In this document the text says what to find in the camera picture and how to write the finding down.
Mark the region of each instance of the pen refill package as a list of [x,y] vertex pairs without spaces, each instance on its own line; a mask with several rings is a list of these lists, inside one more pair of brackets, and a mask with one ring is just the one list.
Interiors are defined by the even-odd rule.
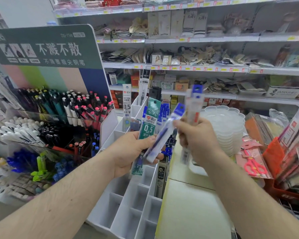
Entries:
[[146,158],[149,162],[154,162],[157,155],[162,150],[164,144],[167,142],[168,138],[173,133],[175,127],[173,125],[174,120],[179,120],[185,113],[185,105],[178,103],[166,121],[164,127],[161,129],[159,134],[156,136],[155,143],[152,147],[147,149],[146,153],[143,155],[143,158]]
[[[154,135],[157,118],[160,112],[161,102],[154,98],[149,98],[148,106],[144,118],[144,122],[141,126],[141,130],[138,139],[144,139],[151,135]],[[132,164],[132,174],[142,175],[143,174],[143,155],[146,150],[143,150],[139,157]]]

